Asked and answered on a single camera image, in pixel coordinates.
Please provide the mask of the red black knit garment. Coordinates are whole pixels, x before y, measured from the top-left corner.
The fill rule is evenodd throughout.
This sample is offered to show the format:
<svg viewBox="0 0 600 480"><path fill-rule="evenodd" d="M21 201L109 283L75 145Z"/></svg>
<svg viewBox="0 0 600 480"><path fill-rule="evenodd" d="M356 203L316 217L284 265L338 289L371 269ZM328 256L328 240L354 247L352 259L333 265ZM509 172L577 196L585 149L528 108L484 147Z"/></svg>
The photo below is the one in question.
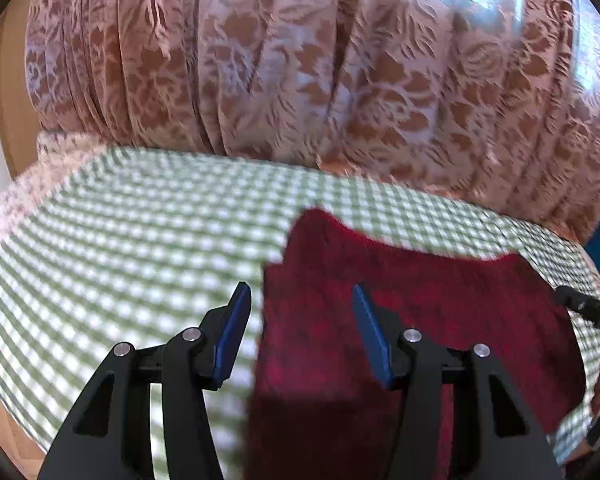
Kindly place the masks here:
<svg viewBox="0 0 600 480"><path fill-rule="evenodd" d="M549 456L585 393L553 295L520 255L430 255L304 212L264 271L245 477L470 478L523 438Z"/></svg>

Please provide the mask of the green white checkered bedsheet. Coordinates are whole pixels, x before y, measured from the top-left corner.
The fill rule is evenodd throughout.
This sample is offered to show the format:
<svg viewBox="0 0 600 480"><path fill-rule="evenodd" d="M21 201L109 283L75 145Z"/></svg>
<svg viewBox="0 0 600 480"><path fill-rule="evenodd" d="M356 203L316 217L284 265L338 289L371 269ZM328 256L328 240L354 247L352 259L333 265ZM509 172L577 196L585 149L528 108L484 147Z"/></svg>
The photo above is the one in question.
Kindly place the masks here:
<svg viewBox="0 0 600 480"><path fill-rule="evenodd" d="M0 246L0 399L48 448L110 348L160 344L261 289L301 211L433 254L516 252L551 285L600 297L583 248L536 224L404 186L208 155L107 148Z"/></svg>

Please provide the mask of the brown floral curtain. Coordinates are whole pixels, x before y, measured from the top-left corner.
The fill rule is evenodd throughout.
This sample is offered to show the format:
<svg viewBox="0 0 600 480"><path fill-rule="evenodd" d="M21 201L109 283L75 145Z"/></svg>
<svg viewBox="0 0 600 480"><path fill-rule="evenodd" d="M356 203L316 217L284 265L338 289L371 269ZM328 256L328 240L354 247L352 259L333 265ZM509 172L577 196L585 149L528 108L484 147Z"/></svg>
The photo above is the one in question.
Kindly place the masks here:
<svg viewBox="0 0 600 480"><path fill-rule="evenodd" d="M588 0L31 0L26 71L47 130L600 223Z"/></svg>

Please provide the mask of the floral patterned under sheet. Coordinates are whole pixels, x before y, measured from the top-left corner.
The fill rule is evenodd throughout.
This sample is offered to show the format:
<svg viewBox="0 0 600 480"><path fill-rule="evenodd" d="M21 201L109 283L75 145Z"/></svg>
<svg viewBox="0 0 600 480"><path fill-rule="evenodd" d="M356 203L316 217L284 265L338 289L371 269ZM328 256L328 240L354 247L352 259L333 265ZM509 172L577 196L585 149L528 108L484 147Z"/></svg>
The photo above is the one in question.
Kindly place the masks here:
<svg viewBox="0 0 600 480"><path fill-rule="evenodd" d="M107 146L85 132L40 132L38 160L0 193L0 246L55 188Z"/></svg>

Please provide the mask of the wooden window frame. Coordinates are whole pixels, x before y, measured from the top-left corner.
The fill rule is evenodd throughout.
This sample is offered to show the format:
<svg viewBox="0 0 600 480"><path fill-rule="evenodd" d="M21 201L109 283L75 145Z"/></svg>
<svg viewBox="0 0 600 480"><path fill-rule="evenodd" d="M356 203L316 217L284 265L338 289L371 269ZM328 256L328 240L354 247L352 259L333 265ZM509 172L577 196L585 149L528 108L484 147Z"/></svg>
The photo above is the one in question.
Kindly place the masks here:
<svg viewBox="0 0 600 480"><path fill-rule="evenodd" d="M9 175L15 179L36 162L41 131L24 70L31 0L10 0L0 17L0 139Z"/></svg>

